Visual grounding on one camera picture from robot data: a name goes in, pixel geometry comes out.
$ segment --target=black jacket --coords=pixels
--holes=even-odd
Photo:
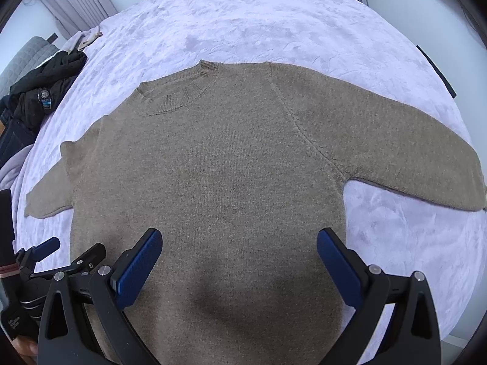
[[[38,133],[46,115],[58,108],[86,63],[84,52],[58,52],[42,66],[28,72],[10,87],[5,105],[13,118]]]

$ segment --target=bedspread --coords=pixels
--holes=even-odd
[[[59,160],[59,145],[78,140],[140,82],[200,59],[302,65],[419,108],[471,143],[455,102],[424,56],[356,0],[142,0],[100,29],[103,37],[86,48],[88,63],[43,126],[12,187],[16,247],[52,235],[61,240],[61,250],[39,270],[69,263],[72,210],[45,220],[23,217],[26,194]],[[347,246],[387,273],[425,272],[445,337],[484,267],[485,213],[447,209],[357,181],[346,185],[344,203]],[[388,306],[363,360],[373,356],[390,314]]]

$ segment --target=pile of clothes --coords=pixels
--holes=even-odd
[[[0,168],[36,140],[42,121],[58,108],[86,64],[84,52],[60,51],[10,87],[0,99]]]

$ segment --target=blue gripper pad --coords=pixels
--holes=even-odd
[[[126,252],[127,266],[115,270],[112,276],[120,310],[134,304],[161,252],[162,235],[156,229],[147,230],[133,249]]]
[[[360,308],[363,302],[360,279],[325,229],[318,233],[316,246],[318,255],[330,273],[345,304],[355,309]]]
[[[46,259],[53,252],[59,250],[60,246],[61,243],[59,242],[59,239],[56,237],[46,240],[44,243],[38,245],[32,250],[33,260],[35,262],[41,262],[43,259]]]

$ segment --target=beige cloth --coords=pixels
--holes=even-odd
[[[74,207],[72,257],[101,242],[109,262],[162,232],[127,309],[161,363],[319,363],[342,300],[316,235],[345,239],[350,179],[485,207],[475,151],[431,116],[306,68],[201,62],[64,142],[26,215]]]

